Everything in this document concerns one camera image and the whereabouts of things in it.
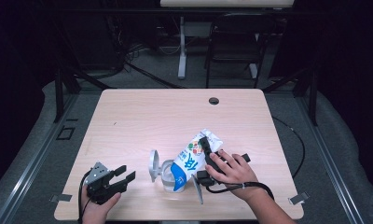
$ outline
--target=black chair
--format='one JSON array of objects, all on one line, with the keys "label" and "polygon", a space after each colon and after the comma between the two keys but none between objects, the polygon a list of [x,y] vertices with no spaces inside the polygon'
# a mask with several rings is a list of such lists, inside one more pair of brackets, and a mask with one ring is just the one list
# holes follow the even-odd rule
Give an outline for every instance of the black chair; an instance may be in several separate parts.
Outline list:
[{"label": "black chair", "polygon": [[227,13],[216,18],[211,26],[205,68],[206,88],[209,88],[210,68],[213,63],[258,64],[256,88],[266,43],[275,28],[275,20],[267,14]]}]

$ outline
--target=white and blue package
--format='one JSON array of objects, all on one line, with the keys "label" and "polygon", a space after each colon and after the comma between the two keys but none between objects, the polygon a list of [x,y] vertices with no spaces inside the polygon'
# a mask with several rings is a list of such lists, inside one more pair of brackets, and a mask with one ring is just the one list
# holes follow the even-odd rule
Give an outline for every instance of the white and blue package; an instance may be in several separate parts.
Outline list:
[{"label": "white and blue package", "polygon": [[199,140],[204,136],[207,137],[212,152],[216,152],[223,144],[223,142],[209,130],[201,130],[173,161],[171,167],[175,179],[173,191],[182,188],[190,177],[197,173],[201,166],[206,163],[204,159],[204,150],[199,143]]}]

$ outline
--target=light wood tabletop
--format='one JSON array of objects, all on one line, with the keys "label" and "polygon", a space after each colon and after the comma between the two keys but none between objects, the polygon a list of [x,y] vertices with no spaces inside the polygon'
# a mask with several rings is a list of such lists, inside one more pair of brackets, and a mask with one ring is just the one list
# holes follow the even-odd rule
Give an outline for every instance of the light wood tabletop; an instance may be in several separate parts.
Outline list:
[{"label": "light wood tabletop", "polygon": [[160,0],[162,7],[292,7],[294,0]]},{"label": "light wood tabletop", "polygon": [[[213,97],[217,105],[209,103]],[[110,170],[127,165],[126,173],[114,182],[136,171],[108,220],[256,219],[230,192],[212,194],[201,188],[200,204],[192,180],[180,193],[165,191],[160,176],[152,183],[151,150],[158,151],[160,164],[173,160],[202,129],[219,137],[226,152],[247,153],[259,182],[271,188],[276,203],[291,218],[303,217],[302,206],[288,202],[297,191],[265,96],[261,90],[240,89],[103,91],[63,190],[72,199],[60,201],[54,216],[77,220],[79,183],[100,161]]]}]

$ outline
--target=hand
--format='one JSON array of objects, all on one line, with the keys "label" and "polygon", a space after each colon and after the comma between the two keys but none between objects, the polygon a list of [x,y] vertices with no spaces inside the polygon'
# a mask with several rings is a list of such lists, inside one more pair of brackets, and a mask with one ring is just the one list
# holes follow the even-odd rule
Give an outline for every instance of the hand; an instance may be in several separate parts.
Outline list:
[{"label": "hand", "polygon": [[82,188],[82,195],[81,195],[81,205],[82,210],[84,209],[85,205],[88,204],[85,208],[85,212],[82,217],[83,224],[101,224],[105,223],[107,219],[107,214],[111,210],[112,207],[119,201],[120,193],[116,193],[112,198],[110,198],[106,203],[99,205],[97,203],[90,202],[88,197],[87,186],[85,185]]},{"label": "hand", "polygon": [[[224,158],[228,164],[222,161],[215,153],[210,154],[210,158],[218,165],[225,174],[218,173],[211,165],[206,165],[206,170],[214,179],[219,182],[227,183],[227,188],[232,187],[232,184],[242,184],[245,182],[258,182],[256,174],[251,169],[245,159],[238,154],[229,156],[223,149],[218,151],[219,156]],[[248,201],[254,194],[261,191],[260,188],[249,187],[245,189],[234,189],[231,192],[238,198]]]}]

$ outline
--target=person's right hand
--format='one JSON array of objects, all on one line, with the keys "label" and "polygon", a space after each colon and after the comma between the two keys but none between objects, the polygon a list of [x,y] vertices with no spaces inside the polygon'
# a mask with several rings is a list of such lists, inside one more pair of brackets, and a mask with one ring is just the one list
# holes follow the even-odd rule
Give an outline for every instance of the person's right hand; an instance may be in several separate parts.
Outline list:
[{"label": "person's right hand", "polygon": [[[225,174],[218,173],[211,165],[206,165],[206,170],[215,180],[227,183],[227,188],[234,185],[230,184],[242,184],[245,182],[258,182],[256,174],[251,169],[247,161],[238,154],[232,154],[229,156],[223,149],[218,151],[219,156],[224,158],[229,165],[221,160],[215,153],[210,154],[210,158],[218,165]],[[232,193],[242,200],[248,201],[259,191],[261,188],[249,187],[245,189],[234,189]]]}]

